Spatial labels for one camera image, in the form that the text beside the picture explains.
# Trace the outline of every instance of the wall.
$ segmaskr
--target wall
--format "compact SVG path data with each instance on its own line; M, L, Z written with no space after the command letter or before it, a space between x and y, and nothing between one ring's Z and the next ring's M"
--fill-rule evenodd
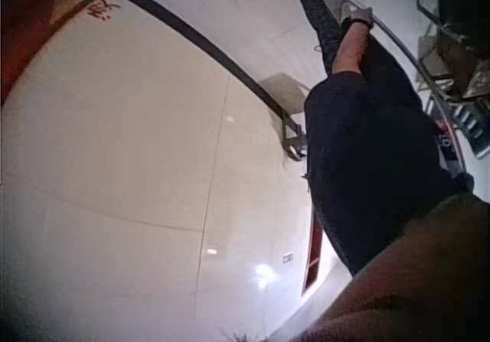
M2 110L2 317L32 340L270 334L302 303L304 164L220 64L107 1L121 8L62 28Z

